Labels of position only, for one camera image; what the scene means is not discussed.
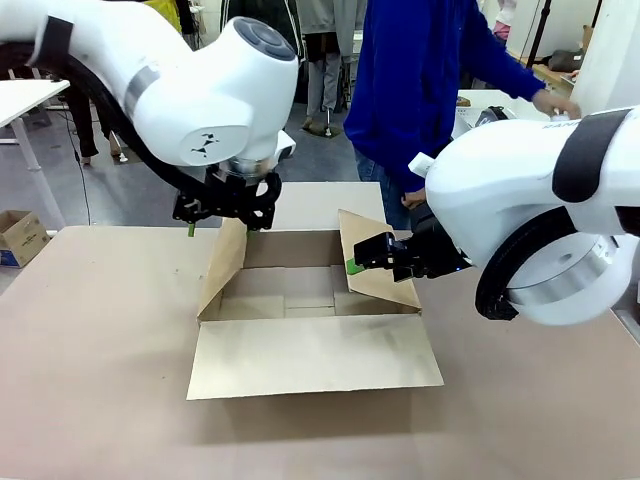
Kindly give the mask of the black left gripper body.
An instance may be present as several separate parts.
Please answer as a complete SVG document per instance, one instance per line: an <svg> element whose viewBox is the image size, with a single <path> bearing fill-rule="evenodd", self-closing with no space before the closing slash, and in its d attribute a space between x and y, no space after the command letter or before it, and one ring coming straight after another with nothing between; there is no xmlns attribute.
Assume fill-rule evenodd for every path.
<svg viewBox="0 0 640 480"><path fill-rule="evenodd" d="M255 220L269 213L269 202L258 192L264 182L258 178L245 178L219 167L208 167L205 185L214 194L214 210L224 217Z"/></svg>

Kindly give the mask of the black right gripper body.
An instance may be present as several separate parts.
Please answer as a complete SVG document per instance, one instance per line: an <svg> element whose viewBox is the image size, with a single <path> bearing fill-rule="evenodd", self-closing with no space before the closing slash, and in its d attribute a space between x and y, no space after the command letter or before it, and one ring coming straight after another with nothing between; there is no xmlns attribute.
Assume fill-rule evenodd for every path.
<svg viewBox="0 0 640 480"><path fill-rule="evenodd" d="M401 266L421 265L426 278L438 278L471 266L426 202L410 210L409 218L411 236L400 241L404 248Z"/></svg>

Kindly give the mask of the person's left hand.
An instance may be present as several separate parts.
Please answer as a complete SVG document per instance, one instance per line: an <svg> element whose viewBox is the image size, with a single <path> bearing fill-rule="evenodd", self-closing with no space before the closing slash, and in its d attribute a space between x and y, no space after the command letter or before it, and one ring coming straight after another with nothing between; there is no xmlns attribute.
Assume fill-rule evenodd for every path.
<svg viewBox="0 0 640 480"><path fill-rule="evenodd" d="M576 103L545 89L537 91L532 97L531 102L539 112L549 117L566 115L570 120L576 120L582 117L581 109Z"/></svg>

